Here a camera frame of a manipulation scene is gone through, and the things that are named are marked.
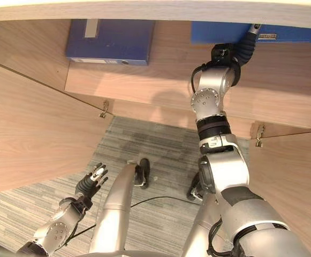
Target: silver robot arm segment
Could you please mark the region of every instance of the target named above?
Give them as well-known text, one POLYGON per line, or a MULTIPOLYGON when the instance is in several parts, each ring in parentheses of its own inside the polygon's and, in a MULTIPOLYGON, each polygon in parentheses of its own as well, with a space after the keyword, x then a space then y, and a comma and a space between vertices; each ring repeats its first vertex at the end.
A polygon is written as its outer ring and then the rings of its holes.
MULTIPOLYGON (((248 33, 255 34, 259 26, 255 27, 248 33)), ((223 58, 223 47, 228 50, 222 45, 217 59, 223 58)), ((240 55, 235 54, 233 62, 240 55)), ((311 256, 273 207, 248 188, 248 167, 223 111, 223 97, 236 84, 236 73, 232 66, 213 62, 202 70, 191 99, 203 155, 199 161, 201 186, 216 196, 225 232, 234 244, 231 256, 311 256)))
POLYGON ((50 220, 37 229, 33 238, 17 253, 34 256, 51 256, 56 250, 66 245, 74 235, 78 223, 92 206, 91 198, 107 181, 108 170, 98 164, 92 172, 86 174, 75 187, 75 196, 60 201, 59 208, 50 220))

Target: gray carpet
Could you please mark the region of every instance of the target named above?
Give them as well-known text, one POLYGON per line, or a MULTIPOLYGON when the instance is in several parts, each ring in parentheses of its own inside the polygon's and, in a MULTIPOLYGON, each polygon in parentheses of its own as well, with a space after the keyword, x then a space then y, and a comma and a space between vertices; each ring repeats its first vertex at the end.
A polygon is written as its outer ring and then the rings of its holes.
MULTIPOLYGON (((0 245, 15 252, 57 209, 58 202, 74 193, 76 183, 94 164, 103 162, 109 180, 93 197, 94 206, 80 223, 78 231, 96 221, 109 188, 128 160, 149 158, 150 187, 135 188, 132 204, 160 195, 186 199, 186 191, 197 172, 199 138, 195 131, 134 119, 116 117, 98 145, 91 162, 78 174, 0 193, 0 245)), ((248 159, 247 140, 239 140, 248 159)), ((127 250, 180 254, 199 206, 172 199, 158 199, 131 210, 127 250)), ((88 253, 93 231, 73 239, 54 256, 88 253)))

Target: black cable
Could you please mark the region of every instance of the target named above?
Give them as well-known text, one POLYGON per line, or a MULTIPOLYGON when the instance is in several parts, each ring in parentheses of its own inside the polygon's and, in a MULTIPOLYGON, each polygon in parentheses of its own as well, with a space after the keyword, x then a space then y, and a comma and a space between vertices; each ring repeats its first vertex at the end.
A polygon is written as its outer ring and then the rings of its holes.
MULTIPOLYGON (((176 198, 176 197, 172 197, 172 196, 157 196, 157 197, 145 199, 145 200, 143 200, 143 201, 141 201, 141 202, 138 202, 138 203, 136 203, 136 204, 134 204, 134 205, 131 205, 130 208, 133 208, 133 207, 135 207, 135 206, 137 206, 137 205, 140 205, 140 204, 142 204, 142 203, 144 203, 144 202, 148 202, 148 201, 150 201, 150 200, 159 199, 159 198, 170 198, 170 199, 175 199, 175 200, 179 200, 179 201, 182 201, 182 202, 192 203, 193 205, 200 205, 199 203, 186 201, 186 200, 183 200, 183 199, 180 199, 180 198, 176 198)), ((66 240, 66 242, 64 243, 64 245, 66 245, 66 244, 67 244, 70 240, 72 240, 73 238, 75 238, 75 237, 77 237, 77 236, 79 236, 79 235, 85 233, 86 231, 88 231, 88 230, 90 230, 90 229, 93 229, 95 226, 96 226, 96 224, 90 226, 90 227, 87 228, 87 229, 84 229, 83 231, 80 231, 79 233, 77 233, 77 234, 75 234, 75 235, 69 236, 69 238, 66 240)))
POLYGON ((143 200, 141 202, 138 202, 138 203, 136 203, 134 205, 131 205, 130 208, 133 208, 133 207, 135 207, 137 205, 140 205, 141 203, 144 203, 144 202, 147 202, 147 201, 150 201, 150 200, 154 200, 154 199, 158 199, 158 198, 170 198, 170 199, 175 199, 175 200, 179 200, 179 201, 182 201, 182 202, 192 203, 193 205, 200 205, 199 203, 186 201, 186 200, 183 200, 183 199, 180 199, 180 198, 176 198, 176 197, 172 197, 172 196, 157 196, 157 197, 145 199, 145 200, 143 200))
POLYGON ((90 226, 90 227, 89 227, 89 228, 87 228, 87 229, 84 229, 83 231, 81 231, 81 232, 79 232, 79 233, 75 234, 73 237, 71 237, 71 239, 73 239, 73 238, 75 238, 75 237, 77 237, 77 236, 79 236, 79 235, 81 235, 81 234, 85 233, 86 231, 88 231, 88 230, 90 230, 90 229, 93 229, 95 226, 96 226, 96 224, 94 224, 94 225, 90 226))
POLYGON ((200 72, 202 70, 202 66, 198 66, 197 68, 195 68, 191 74, 191 87, 192 87, 192 91, 193 93, 196 93, 196 89, 194 88, 194 76, 196 75, 197 72, 200 72))
POLYGON ((208 250, 207 250, 207 253, 208 255, 211 255, 211 256, 217 256, 217 257, 220 257, 220 256, 231 256, 231 251, 227 251, 227 252, 218 252, 214 249, 213 247, 213 239, 215 237, 215 235, 217 234, 219 228, 221 227, 222 225, 222 218, 220 218, 214 225, 212 225, 210 231, 209 231, 209 246, 208 246, 208 250))

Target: cabinet door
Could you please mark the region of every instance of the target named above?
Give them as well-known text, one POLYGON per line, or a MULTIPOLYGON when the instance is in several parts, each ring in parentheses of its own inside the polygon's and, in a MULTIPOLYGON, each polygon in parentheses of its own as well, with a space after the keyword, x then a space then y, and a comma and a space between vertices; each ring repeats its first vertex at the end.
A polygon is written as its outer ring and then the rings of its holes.
POLYGON ((251 141, 250 187, 263 196, 311 251, 311 133, 251 141))
POLYGON ((0 191, 83 172, 112 116, 0 67, 0 191))

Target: metal hinge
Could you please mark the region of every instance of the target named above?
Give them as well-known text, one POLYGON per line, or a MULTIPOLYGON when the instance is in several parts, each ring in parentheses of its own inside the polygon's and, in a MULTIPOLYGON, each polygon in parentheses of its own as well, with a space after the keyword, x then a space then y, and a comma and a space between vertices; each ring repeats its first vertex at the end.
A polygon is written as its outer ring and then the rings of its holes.
POLYGON ((104 101, 103 103, 103 112, 100 114, 101 118, 105 118, 108 112, 108 108, 109 108, 109 102, 107 100, 104 101))
POLYGON ((259 125, 259 127, 257 128, 256 144, 255 144, 256 147, 262 147, 261 138, 262 138, 262 134, 264 132, 264 128, 265 128, 264 124, 259 125))

